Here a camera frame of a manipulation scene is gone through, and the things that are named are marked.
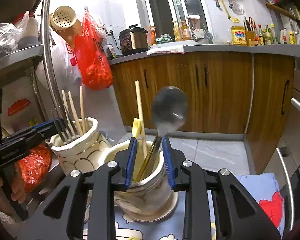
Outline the person's left hand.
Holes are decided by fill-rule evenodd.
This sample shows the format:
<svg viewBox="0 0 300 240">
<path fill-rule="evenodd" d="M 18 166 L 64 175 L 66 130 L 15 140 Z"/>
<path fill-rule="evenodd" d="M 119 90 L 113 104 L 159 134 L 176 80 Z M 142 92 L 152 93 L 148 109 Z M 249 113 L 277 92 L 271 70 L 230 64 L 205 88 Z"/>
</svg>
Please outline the person's left hand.
<svg viewBox="0 0 300 240">
<path fill-rule="evenodd" d="M 25 205 L 24 180 L 18 163 L 0 170 L 0 211 L 16 220 L 26 220 L 29 216 Z"/>
</svg>

